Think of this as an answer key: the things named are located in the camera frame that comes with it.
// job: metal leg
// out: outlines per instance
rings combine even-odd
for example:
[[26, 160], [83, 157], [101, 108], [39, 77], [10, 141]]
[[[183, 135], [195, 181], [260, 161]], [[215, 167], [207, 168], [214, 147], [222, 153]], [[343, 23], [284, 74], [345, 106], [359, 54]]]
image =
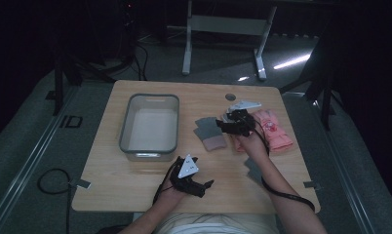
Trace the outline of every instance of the metal leg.
[[277, 9], [277, 7], [271, 8], [271, 11], [268, 16], [268, 20], [266, 21], [266, 24], [263, 28], [263, 34], [262, 34], [262, 38], [260, 41], [260, 45], [257, 49], [254, 49], [255, 62], [256, 62], [256, 68], [257, 68], [257, 77], [259, 78], [259, 80], [266, 80], [266, 72], [265, 72], [265, 67], [263, 65], [262, 53], [263, 53], [263, 49], [266, 44], [266, 40], [269, 36], [269, 31], [272, 26], [272, 21], [275, 17], [276, 9]]
[[184, 51], [183, 75], [190, 74], [190, 62], [192, 60], [192, 0], [188, 1], [187, 6], [187, 28], [186, 28], [186, 49]]

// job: gray plastic bin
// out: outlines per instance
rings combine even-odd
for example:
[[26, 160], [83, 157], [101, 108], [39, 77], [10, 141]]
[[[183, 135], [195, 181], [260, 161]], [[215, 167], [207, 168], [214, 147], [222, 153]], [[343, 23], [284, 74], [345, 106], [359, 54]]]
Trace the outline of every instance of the gray plastic bin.
[[177, 147], [178, 97], [135, 94], [126, 111], [120, 148], [131, 161], [172, 161]]

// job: pink fabric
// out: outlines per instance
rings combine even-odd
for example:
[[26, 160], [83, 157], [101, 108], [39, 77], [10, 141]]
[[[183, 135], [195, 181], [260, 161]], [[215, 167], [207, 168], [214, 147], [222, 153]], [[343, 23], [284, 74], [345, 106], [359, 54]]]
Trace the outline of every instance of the pink fabric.
[[[265, 140], [271, 152], [284, 151], [294, 144], [287, 133], [279, 126], [278, 118], [273, 111], [260, 109], [252, 113], [252, 115], [259, 119], [260, 125], [265, 132]], [[232, 136], [232, 138], [236, 151], [245, 152], [241, 142], [235, 136]]]

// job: white triangular marker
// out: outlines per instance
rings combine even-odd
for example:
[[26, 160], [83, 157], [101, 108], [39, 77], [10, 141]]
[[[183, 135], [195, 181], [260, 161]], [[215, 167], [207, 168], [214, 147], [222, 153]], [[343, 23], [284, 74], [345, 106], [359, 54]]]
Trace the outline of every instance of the white triangular marker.
[[192, 174], [199, 172], [195, 162], [193, 162], [190, 154], [184, 158], [183, 165], [181, 166], [180, 172], [178, 172], [178, 178], [183, 178]]

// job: wooden table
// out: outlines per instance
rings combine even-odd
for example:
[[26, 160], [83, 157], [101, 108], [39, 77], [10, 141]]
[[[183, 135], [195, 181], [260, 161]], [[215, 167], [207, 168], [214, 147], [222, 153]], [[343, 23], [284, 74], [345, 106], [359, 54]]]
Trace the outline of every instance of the wooden table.
[[[271, 153], [271, 160], [287, 181], [320, 211], [313, 188], [298, 147], [294, 130], [279, 91], [254, 86], [208, 85], [188, 83], [117, 81], [102, 116], [98, 132], [87, 160], [82, 179], [90, 189], [77, 189], [72, 207], [76, 211], [144, 212], [151, 207], [157, 187], [172, 162], [132, 162], [119, 148], [119, 137], [127, 104], [136, 93], [175, 94], [179, 97], [179, 130], [176, 156], [190, 153], [198, 157], [200, 171], [193, 177], [204, 183], [214, 179], [213, 186], [203, 198], [187, 196], [176, 209], [178, 213], [249, 213], [273, 214], [275, 210], [263, 187], [247, 177], [244, 165], [248, 156], [238, 153], [228, 135], [226, 148], [206, 151], [193, 133], [195, 121], [204, 117], [219, 118], [230, 104], [240, 100], [260, 101], [261, 108], [277, 114], [281, 127], [294, 141], [294, 146], [282, 153]], [[226, 94], [236, 100], [229, 101]]]

